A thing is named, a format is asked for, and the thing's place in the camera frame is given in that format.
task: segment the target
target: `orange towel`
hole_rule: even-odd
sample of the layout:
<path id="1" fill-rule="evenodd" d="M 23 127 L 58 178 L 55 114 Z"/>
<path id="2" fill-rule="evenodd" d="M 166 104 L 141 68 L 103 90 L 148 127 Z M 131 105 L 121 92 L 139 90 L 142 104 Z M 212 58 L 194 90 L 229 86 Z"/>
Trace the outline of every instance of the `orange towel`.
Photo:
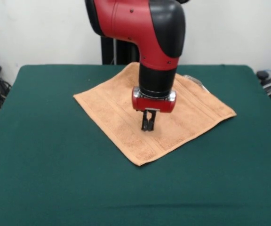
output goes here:
<path id="1" fill-rule="evenodd" d="M 132 88 L 138 86 L 138 73 L 139 64 L 131 63 L 110 80 L 74 95 L 89 117 L 138 166 L 157 160 L 236 116 L 200 85 L 177 74 L 173 112 L 157 113 L 154 131 L 143 132 L 143 113 L 135 111 L 131 103 Z"/>

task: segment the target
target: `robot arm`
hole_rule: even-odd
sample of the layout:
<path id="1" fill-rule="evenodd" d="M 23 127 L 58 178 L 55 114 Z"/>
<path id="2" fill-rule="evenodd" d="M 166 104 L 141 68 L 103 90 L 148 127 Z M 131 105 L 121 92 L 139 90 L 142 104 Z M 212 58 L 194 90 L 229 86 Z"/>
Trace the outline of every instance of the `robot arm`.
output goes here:
<path id="1" fill-rule="evenodd" d="M 171 89 L 185 37 L 181 4 L 175 0 L 86 0 L 86 7 L 98 35 L 138 46 L 139 87 L 132 91 L 132 103 L 144 113 L 142 130 L 153 130 L 156 112 L 170 113 L 175 106 L 176 93 Z M 147 111 L 152 113 L 150 120 Z"/>

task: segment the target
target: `table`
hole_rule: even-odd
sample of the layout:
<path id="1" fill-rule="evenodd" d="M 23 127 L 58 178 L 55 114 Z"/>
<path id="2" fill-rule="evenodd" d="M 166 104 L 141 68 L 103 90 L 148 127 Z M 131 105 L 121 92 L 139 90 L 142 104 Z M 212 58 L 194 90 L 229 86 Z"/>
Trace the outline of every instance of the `table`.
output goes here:
<path id="1" fill-rule="evenodd" d="M 0 112 L 0 226 L 271 225 L 271 100 L 245 65 L 181 65 L 232 107 L 133 165 L 73 95 L 123 65 L 27 65 Z"/>

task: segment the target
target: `green felt surface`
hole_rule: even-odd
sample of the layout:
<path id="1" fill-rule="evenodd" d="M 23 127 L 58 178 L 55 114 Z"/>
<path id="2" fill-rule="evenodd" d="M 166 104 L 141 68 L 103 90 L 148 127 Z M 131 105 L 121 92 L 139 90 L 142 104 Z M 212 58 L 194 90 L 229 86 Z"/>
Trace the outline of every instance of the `green felt surface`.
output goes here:
<path id="1" fill-rule="evenodd" d="M 179 66 L 237 117 L 132 164 L 73 95 L 123 66 L 24 66 L 0 112 L 0 226 L 271 225 L 271 101 L 246 66 Z"/>

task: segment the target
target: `towel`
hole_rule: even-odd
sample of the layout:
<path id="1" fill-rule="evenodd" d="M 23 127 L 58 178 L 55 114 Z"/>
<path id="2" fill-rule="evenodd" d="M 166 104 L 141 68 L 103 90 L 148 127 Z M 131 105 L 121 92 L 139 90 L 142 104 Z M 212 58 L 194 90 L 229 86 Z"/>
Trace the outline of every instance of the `towel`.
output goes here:
<path id="1" fill-rule="evenodd" d="M 141 130 L 143 113 L 132 107 L 131 93 L 138 86 L 139 63 L 130 63 L 110 80 L 74 95 L 86 114 L 135 165 L 155 161 L 236 116 L 193 80 L 176 74 L 177 93 L 172 113 L 157 113 L 154 131 Z"/>

